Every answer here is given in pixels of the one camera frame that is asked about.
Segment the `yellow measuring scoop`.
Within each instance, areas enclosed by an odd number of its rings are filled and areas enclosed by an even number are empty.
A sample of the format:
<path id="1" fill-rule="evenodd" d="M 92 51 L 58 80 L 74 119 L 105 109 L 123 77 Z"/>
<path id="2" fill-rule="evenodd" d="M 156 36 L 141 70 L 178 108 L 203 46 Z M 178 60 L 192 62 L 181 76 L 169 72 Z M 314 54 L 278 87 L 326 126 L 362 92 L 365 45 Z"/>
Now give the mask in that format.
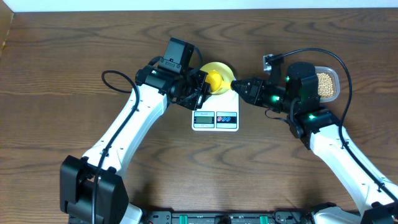
<path id="1" fill-rule="evenodd" d="M 205 79 L 210 84 L 212 95 L 219 95 L 230 90 L 233 80 L 232 73 L 219 73 L 216 70 L 209 71 Z"/>

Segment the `yellow plastic bowl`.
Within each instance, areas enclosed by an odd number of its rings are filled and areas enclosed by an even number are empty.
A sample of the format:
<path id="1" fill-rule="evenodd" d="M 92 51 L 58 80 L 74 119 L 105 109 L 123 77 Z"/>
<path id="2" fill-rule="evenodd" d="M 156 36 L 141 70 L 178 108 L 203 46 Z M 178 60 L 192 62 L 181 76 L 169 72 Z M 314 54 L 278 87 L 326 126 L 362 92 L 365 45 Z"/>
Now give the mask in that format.
<path id="1" fill-rule="evenodd" d="M 231 90 L 231 82 L 235 80 L 232 69 L 221 62 L 210 62 L 200 69 L 206 72 L 205 82 L 210 85 L 210 95 L 222 95 Z"/>

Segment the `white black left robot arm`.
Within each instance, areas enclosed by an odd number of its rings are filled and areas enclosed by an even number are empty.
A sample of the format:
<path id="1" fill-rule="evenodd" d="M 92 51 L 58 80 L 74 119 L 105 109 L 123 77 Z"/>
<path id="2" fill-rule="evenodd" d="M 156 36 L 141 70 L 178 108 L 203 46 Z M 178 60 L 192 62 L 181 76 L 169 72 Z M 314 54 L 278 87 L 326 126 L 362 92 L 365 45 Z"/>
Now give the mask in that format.
<path id="1" fill-rule="evenodd" d="M 122 111 L 83 156 L 60 166 L 60 210 L 76 222 L 139 223 L 143 211 L 130 203 L 123 178 L 150 127 L 169 105 L 201 108 L 210 86 L 200 67 L 153 58 L 127 81 L 132 86 Z"/>

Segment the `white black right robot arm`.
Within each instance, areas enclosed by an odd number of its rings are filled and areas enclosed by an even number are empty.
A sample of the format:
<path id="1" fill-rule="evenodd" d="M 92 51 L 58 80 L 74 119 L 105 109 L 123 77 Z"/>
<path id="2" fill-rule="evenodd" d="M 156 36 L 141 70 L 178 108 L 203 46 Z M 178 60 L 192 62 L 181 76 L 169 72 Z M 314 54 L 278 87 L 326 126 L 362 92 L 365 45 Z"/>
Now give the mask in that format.
<path id="1" fill-rule="evenodd" d="M 271 67 L 268 80 L 250 78 L 231 84 L 246 103 L 286 113 L 290 132 L 335 174 L 358 208 L 343 211 L 333 203 L 313 209 L 304 223 L 395 223 L 397 185 L 383 175 L 349 137 L 342 120 L 321 105 L 317 68 L 297 62 L 287 69 L 286 86 L 279 86 L 280 68 Z"/>

